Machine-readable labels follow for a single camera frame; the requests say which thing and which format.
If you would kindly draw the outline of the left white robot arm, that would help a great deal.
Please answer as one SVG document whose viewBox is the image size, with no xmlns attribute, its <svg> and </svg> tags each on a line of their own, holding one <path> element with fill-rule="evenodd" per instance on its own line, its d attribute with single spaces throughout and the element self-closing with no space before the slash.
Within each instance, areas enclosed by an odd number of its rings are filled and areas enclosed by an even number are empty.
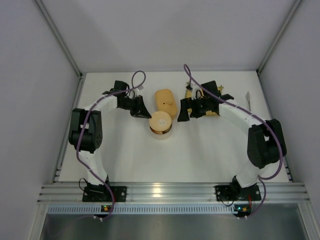
<svg viewBox="0 0 320 240">
<path fill-rule="evenodd" d="M 123 109 L 134 118 L 151 118 L 141 95 L 129 97 L 133 90 L 126 82 L 116 80 L 113 88 L 105 91 L 96 102 L 72 110 L 68 141 L 75 148 L 77 161 L 87 172 L 83 202 L 112 202 L 114 199 L 99 151 L 103 142 L 102 111 Z"/>
</svg>

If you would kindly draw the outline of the orange oval lunch box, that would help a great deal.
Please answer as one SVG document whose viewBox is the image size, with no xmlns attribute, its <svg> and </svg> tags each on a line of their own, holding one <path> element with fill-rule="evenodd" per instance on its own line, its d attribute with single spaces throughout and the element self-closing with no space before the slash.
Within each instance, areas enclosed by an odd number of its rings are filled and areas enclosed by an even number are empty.
<svg viewBox="0 0 320 240">
<path fill-rule="evenodd" d="M 178 112 L 177 106 L 170 104 L 161 104 L 157 107 L 157 110 L 169 114 L 172 119 L 176 118 Z"/>
</svg>

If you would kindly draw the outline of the round wooden lid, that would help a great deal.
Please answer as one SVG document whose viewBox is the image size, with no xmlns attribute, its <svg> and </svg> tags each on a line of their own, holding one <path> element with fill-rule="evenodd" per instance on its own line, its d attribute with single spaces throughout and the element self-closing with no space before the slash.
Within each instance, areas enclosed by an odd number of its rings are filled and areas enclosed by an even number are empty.
<svg viewBox="0 0 320 240">
<path fill-rule="evenodd" d="M 172 129 L 172 118 L 165 111 L 155 111 L 148 123 L 150 130 L 157 135 L 167 134 Z"/>
</svg>

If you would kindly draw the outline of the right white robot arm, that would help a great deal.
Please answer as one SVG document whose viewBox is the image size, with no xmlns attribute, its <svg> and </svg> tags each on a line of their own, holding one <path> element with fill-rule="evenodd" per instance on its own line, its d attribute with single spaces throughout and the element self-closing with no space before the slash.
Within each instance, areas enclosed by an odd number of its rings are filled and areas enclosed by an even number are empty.
<svg viewBox="0 0 320 240">
<path fill-rule="evenodd" d="M 286 144 L 281 123 L 277 119 L 265 120 L 239 106 L 234 97 L 221 94 L 215 81 L 199 86 L 194 97 L 180 100 L 178 122 L 201 118 L 211 111 L 230 121 L 247 136 L 247 161 L 230 184 L 231 194 L 239 199 L 255 191 L 263 180 L 266 168 L 279 162 L 286 155 Z"/>
</svg>

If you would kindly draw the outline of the metal food tongs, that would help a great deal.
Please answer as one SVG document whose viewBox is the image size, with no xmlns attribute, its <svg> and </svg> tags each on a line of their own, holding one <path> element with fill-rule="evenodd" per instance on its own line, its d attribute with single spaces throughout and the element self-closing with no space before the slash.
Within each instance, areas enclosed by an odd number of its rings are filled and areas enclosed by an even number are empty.
<svg viewBox="0 0 320 240">
<path fill-rule="evenodd" d="M 248 109 L 249 111 L 251 111 L 251 98 L 250 98 L 250 93 L 249 93 L 249 92 L 247 92 L 247 93 L 245 94 L 245 99 L 246 99 L 247 109 Z"/>
</svg>

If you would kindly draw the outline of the orange oval box lid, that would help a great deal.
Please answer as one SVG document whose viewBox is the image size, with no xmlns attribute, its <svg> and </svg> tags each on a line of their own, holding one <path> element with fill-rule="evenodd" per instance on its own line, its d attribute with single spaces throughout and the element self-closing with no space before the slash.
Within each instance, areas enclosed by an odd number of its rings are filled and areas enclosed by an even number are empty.
<svg viewBox="0 0 320 240">
<path fill-rule="evenodd" d="M 161 104 L 167 105 L 176 105 L 176 101 L 174 99 L 173 93 L 169 89 L 160 89 L 157 90 L 154 94 L 156 108 Z"/>
</svg>

